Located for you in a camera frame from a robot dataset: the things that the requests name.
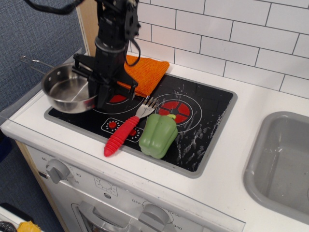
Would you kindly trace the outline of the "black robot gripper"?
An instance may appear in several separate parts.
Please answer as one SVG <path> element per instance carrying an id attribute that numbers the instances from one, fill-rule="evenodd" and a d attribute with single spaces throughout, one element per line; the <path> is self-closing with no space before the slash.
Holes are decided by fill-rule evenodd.
<path id="1" fill-rule="evenodd" d="M 73 58 L 73 71 L 88 80 L 89 97 L 98 95 L 98 109 L 102 109 L 114 94 L 135 96 L 138 83 L 124 69 L 126 48 L 97 48 L 94 57 L 76 53 Z"/>

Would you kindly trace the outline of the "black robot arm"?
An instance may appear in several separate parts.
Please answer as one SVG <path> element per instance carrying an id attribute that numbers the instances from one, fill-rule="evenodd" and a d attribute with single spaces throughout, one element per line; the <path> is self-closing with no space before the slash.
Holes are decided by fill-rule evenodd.
<path id="1" fill-rule="evenodd" d="M 125 71 L 125 65 L 129 43 L 138 46 L 134 40 L 140 28 L 138 3 L 137 0 L 97 1 L 99 29 L 95 56 L 73 56 L 73 71 L 87 78 L 89 95 L 96 97 L 98 109 L 117 94 L 134 98 L 138 82 Z"/>

